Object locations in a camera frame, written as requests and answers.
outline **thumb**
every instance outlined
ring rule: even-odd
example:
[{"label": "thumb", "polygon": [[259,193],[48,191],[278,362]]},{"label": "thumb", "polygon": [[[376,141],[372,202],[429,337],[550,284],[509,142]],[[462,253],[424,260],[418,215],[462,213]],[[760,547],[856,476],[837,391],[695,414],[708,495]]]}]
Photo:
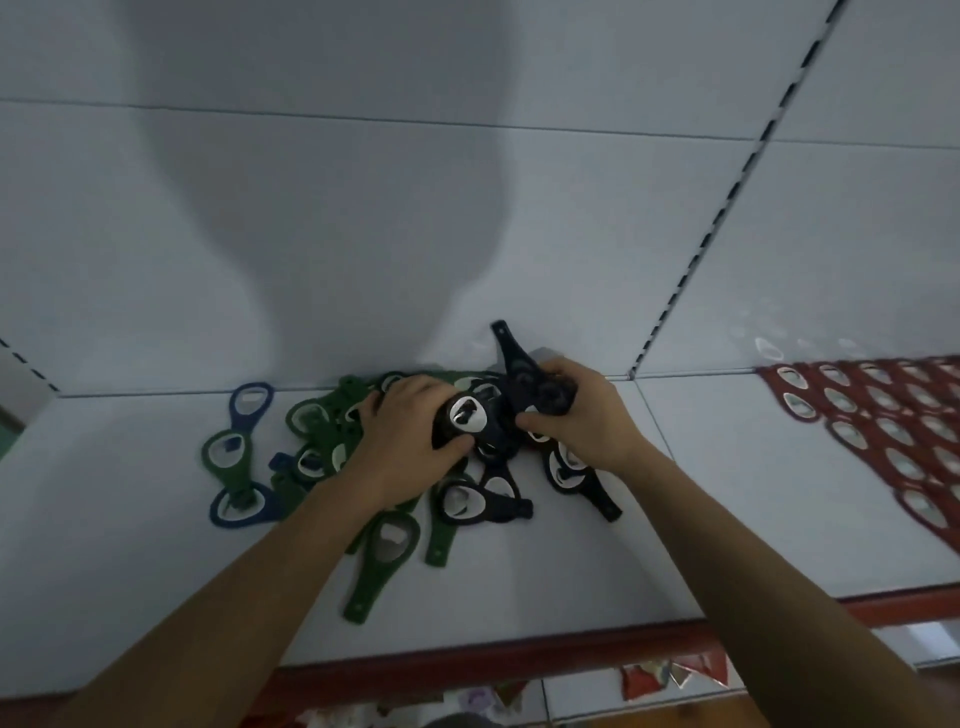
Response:
[{"label": "thumb", "polygon": [[437,455],[444,463],[444,472],[460,462],[472,449],[473,435],[461,435],[437,450]]},{"label": "thumb", "polygon": [[541,415],[540,412],[520,412],[515,419],[516,426],[525,432],[533,432],[536,435],[544,435],[553,440],[561,439],[563,417],[553,415]]}]

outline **left hand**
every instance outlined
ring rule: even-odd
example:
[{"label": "left hand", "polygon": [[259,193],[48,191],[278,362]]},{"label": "left hand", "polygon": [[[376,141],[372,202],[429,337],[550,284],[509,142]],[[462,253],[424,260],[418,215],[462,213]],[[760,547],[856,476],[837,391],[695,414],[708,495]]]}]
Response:
[{"label": "left hand", "polygon": [[379,508],[390,508],[423,493],[470,452],[473,438],[461,435],[433,449],[437,410],[459,394],[432,376],[408,376],[383,396],[371,392],[358,410],[363,439],[344,466],[343,475],[374,491]]}]

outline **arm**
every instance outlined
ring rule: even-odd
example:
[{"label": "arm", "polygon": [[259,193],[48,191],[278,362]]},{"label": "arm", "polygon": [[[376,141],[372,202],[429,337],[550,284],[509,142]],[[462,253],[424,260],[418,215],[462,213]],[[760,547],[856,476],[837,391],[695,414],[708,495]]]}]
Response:
[{"label": "arm", "polygon": [[237,725],[283,656],[350,540],[374,513],[416,496],[472,447],[433,450],[433,417],[456,394],[413,376],[374,413],[344,470],[80,691],[52,726]]},{"label": "arm", "polygon": [[516,423],[627,484],[772,724],[954,724],[909,666],[648,443],[601,375],[566,359],[544,369],[577,382],[573,407]]}]

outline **hand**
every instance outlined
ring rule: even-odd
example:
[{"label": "hand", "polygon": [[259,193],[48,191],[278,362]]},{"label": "hand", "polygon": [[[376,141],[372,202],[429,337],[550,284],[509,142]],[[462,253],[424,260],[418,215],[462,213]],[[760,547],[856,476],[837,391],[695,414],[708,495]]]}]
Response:
[{"label": "hand", "polygon": [[652,446],[636,428],[616,388],[603,375],[562,357],[540,365],[577,383],[570,411],[561,417],[535,412],[516,416],[516,426],[558,440],[593,468],[617,475],[629,469],[638,452]]},{"label": "hand", "polygon": [[358,410],[363,439],[344,466],[343,475],[370,488],[380,509],[418,496],[443,477],[473,447],[461,435],[433,449],[433,419],[441,405],[459,394],[456,387],[427,375],[395,383],[380,400],[371,392]]}]

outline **forearm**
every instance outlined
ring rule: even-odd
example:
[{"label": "forearm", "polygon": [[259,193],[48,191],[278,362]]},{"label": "forearm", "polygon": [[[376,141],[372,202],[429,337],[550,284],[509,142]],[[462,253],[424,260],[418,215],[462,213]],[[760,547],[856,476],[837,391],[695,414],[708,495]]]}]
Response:
[{"label": "forearm", "polygon": [[947,725],[906,664],[669,458],[644,442],[620,476],[775,725]]},{"label": "forearm", "polygon": [[52,725],[237,725],[375,511],[339,475],[83,689]]}]

